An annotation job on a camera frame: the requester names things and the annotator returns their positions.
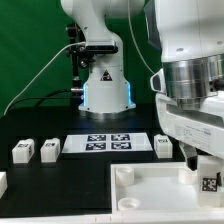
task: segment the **green wall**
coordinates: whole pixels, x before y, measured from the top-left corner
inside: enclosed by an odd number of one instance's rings
[[[42,67],[69,44],[65,27],[72,20],[63,12],[60,0],[0,0],[0,116],[7,104]],[[160,53],[147,43],[144,14],[132,19],[140,50],[154,71],[161,67]],[[151,74],[137,55],[127,20],[110,20],[107,26],[124,41],[125,76],[133,86],[136,103],[153,102],[149,89]],[[88,72],[82,72],[85,80]],[[51,91],[71,87],[71,62],[62,54],[20,97],[42,97]],[[35,101],[19,106],[32,106]]]

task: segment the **small white cube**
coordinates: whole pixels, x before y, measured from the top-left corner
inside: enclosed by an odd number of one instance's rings
[[[7,179],[6,179],[6,173],[0,172],[0,198],[3,196],[7,189]]]
[[[46,140],[40,150],[42,163],[55,163],[60,154],[60,140],[53,138]]]
[[[154,149],[159,159],[172,159],[173,157],[173,144],[168,136],[154,136]]]
[[[33,139],[21,140],[12,150],[13,163],[29,163],[34,154]]]

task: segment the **white surface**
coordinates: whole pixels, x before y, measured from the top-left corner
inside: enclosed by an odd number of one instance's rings
[[[156,135],[154,136],[154,149],[159,159],[173,158],[173,144],[168,136]]]
[[[12,150],[13,163],[28,163],[33,154],[33,139],[21,140]]]
[[[155,5],[163,62],[223,54],[223,0],[155,0]]]
[[[115,171],[126,166],[135,170],[135,183],[128,187],[117,186]],[[179,183],[178,171],[183,168],[186,168],[185,163],[112,165],[113,214],[129,217],[127,223],[142,223],[143,220],[146,223],[207,224],[218,223],[218,220],[220,223],[224,222],[224,208],[205,208],[198,205],[197,184]],[[137,199],[140,202],[139,208],[133,211],[119,211],[118,202],[122,198]]]
[[[130,140],[124,141],[113,141],[111,135],[114,134],[98,134],[98,136],[106,136],[105,141],[87,141],[88,136],[93,135],[68,135],[62,150],[62,153],[94,153],[94,152],[114,152],[114,151],[152,151],[152,146],[149,142],[148,136],[146,133],[121,133],[115,135],[129,135]],[[106,150],[90,150],[86,151],[87,144],[103,144],[106,143]],[[112,143],[123,143],[131,144],[132,149],[112,149]]]
[[[112,165],[112,180],[114,171],[125,166],[135,170],[135,182],[128,187],[120,187],[112,181],[112,211],[118,211],[117,202],[122,198],[135,198],[140,201],[139,211],[187,211],[198,209],[197,185],[179,183],[179,168],[184,163],[158,164],[127,164]]]
[[[0,199],[7,189],[6,172],[0,172]]]
[[[46,140],[42,148],[40,149],[41,153],[41,162],[42,163],[55,163],[60,154],[60,140],[53,138],[51,140]]]

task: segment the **white plastic part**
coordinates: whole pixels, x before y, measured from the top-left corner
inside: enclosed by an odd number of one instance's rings
[[[130,152],[152,150],[151,143],[146,133],[117,133],[68,135],[62,153]]]
[[[28,163],[34,154],[34,140],[21,140],[12,150],[13,163]]]
[[[5,193],[8,187],[7,179],[6,179],[6,172],[0,172],[0,199]]]
[[[156,87],[153,84],[153,79],[156,78],[156,76],[158,76],[159,81],[160,81],[160,90],[156,89]],[[160,93],[166,93],[166,83],[165,83],[163,69],[160,69],[155,75],[153,75],[150,78],[150,84],[151,84],[151,88],[153,91],[160,92]]]
[[[133,211],[140,207],[140,201],[135,198],[122,198],[118,201],[119,211]]]
[[[159,159],[171,159],[173,157],[173,144],[168,136],[154,136],[154,149]]]
[[[223,160],[213,156],[198,156],[198,203],[205,207],[221,207],[222,193],[217,186],[217,174],[223,168]]]
[[[122,167],[116,169],[116,184],[119,186],[130,186],[134,184],[135,174],[132,167]]]
[[[41,162],[42,163],[56,163],[57,158],[60,154],[60,140],[57,138],[46,140],[42,148],[40,149],[41,153]]]
[[[178,180],[181,184],[196,184],[198,181],[197,170],[192,171],[188,167],[182,167],[179,169]]]
[[[162,62],[224,53],[223,0],[155,0]]]
[[[166,135],[224,159],[223,91],[219,91],[218,96],[202,99],[201,109],[197,112],[179,113],[176,101],[160,93],[156,95],[156,106],[160,126]],[[207,116],[208,122],[205,119],[199,120],[199,112],[204,118]],[[219,125],[213,125],[212,122],[209,122],[211,119],[214,122],[220,120]]]

